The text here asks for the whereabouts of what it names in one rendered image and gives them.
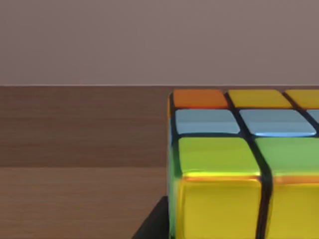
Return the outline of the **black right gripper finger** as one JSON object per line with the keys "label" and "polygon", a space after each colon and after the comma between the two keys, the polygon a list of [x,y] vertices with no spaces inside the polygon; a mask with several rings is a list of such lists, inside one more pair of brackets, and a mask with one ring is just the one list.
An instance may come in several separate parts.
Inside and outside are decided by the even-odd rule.
{"label": "black right gripper finger", "polygon": [[161,197],[132,239],[169,239],[167,196]]}

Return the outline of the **multicoloured puzzle cube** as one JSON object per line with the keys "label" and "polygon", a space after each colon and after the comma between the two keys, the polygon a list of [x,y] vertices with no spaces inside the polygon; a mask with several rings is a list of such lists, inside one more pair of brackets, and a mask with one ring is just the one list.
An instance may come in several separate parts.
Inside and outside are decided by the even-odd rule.
{"label": "multicoloured puzzle cube", "polygon": [[168,239],[319,239],[319,89],[177,89]]}

